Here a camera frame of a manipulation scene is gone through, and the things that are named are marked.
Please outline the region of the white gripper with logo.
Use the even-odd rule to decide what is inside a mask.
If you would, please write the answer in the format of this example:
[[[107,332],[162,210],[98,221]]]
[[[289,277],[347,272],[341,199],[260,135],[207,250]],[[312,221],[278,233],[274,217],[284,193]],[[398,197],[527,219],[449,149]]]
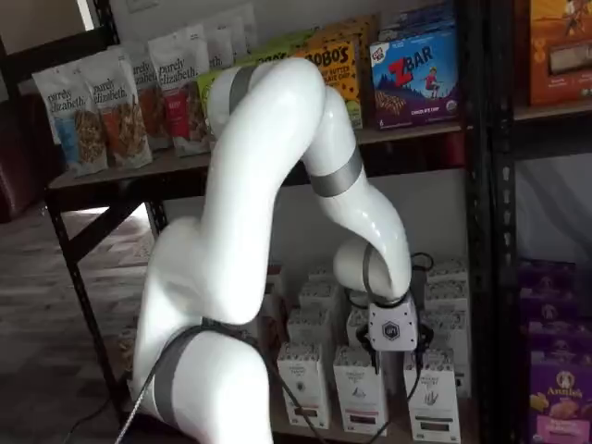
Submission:
[[[413,297],[406,295],[392,305],[369,304],[368,325],[358,328],[358,341],[380,372],[379,352],[414,352],[418,370],[423,369],[424,353],[434,338],[434,330],[418,321]]]

